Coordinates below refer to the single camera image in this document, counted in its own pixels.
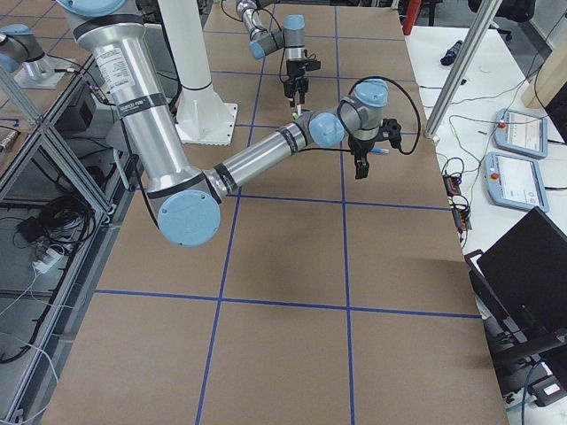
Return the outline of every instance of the white table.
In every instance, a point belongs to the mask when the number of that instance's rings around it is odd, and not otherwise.
[[[420,85],[420,95],[424,106],[434,106],[440,88],[447,78],[450,67],[442,66],[439,60],[445,55],[457,40],[464,40],[466,28],[446,27],[414,27],[412,34],[406,37],[409,55],[411,57],[416,80]],[[469,70],[465,74],[467,82],[462,85],[453,102],[465,98],[491,97],[504,90],[514,88],[524,75],[516,61],[507,49],[504,41],[495,30],[489,30],[480,45]],[[476,120],[495,119],[496,113],[506,107],[525,111],[538,116],[546,115],[543,109],[530,110],[523,106],[520,97],[528,86],[524,82],[516,94],[511,90],[496,98],[467,101],[452,104],[443,119],[437,136],[437,152],[449,158],[459,157],[465,163],[466,170],[478,167],[478,162],[467,152],[463,151],[457,142],[454,132],[449,125],[451,115],[462,115]],[[429,116],[431,108],[425,107]],[[561,141],[550,119],[548,120],[549,139]],[[493,124],[453,118],[452,122],[462,141],[462,145],[477,158],[483,158],[486,151],[500,151],[496,148],[492,137]],[[439,167],[445,163],[445,158],[439,155]],[[449,173],[460,171],[460,163],[452,161]],[[550,144],[548,157],[540,160],[540,169],[546,186],[567,186],[567,147]],[[463,253],[477,249],[486,251],[514,224],[525,212],[493,205],[486,192],[483,171],[477,177],[476,173],[466,173],[462,179],[461,190],[471,201],[472,230],[463,248]],[[547,192],[550,211],[548,216],[565,233],[567,233],[567,191]],[[536,408],[526,405],[526,423],[531,425],[558,425],[567,423],[567,399],[563,399],[547,408]],[[509,411],[510,424],[520,423],[520,409]]]

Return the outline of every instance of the black office chair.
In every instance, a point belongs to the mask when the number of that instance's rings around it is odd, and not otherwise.
[[[469,9],[477,12],[482,0],[469,0]],[[514,22],[527,22],[533,17],[535,11],[535,0],[504,0],[496,12],[496,16],[513,20]],[[506,35],[506,41],[512,40],[512,32],[507,29],[496,28],[496,30]]]

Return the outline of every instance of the light blue cap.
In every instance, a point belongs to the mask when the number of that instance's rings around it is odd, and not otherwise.
[[[309,122],[309,133],[315,143],[329,148],[345,138],[345,129],[332,113],[322,112]]]
[[[14,59],[0,53],[0,66],[9,73],[13,73],[19,68],[19,63]]]
[[[199,246],[209,241],[219,229],[221,209],[208,193],[183,190],[162,204],[158,224],[169,242],[180,246]]]
[[[252,40],[251,42],[248,43],[248,49],[250,49],[252,56],[256,60],[262,59],[266,56],[266,52],[264,51],[264,49],[262,49],[260,43],[255,40]]]
[[[11,24],[0,28],[0,33],[6,35],[31,35],[32,30],[24,24]]]
[[[357,84],[354,95],[368,106],[384,108],[388,103],[388,85],[383,80],[374,78]]]
[[[305,28],[303,15],[287,15],[283,21],[283,27],[285,29],[290,29],[291,31]]]
[[[109,15],[126,2],[126,0],[57,0],[65,9],[72,13],[91,18]]]

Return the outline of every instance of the black monitor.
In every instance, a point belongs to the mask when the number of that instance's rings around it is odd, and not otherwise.
[[[484,253],[478,266],[528,340],[567,328],[567,236],[539,208]],[[540,356],[567,388],[567,347]]]

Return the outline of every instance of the red object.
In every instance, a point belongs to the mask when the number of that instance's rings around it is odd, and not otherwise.
[[[422,0],[411,0],[409,2],[406,18],[404,19],[404,25],[401,28],[404,32],[404,35],[411,34],[411,29],[414,27],[414,24],[416,23],[417,15],[419,14],[419,10],[421,7],[422,7]]]

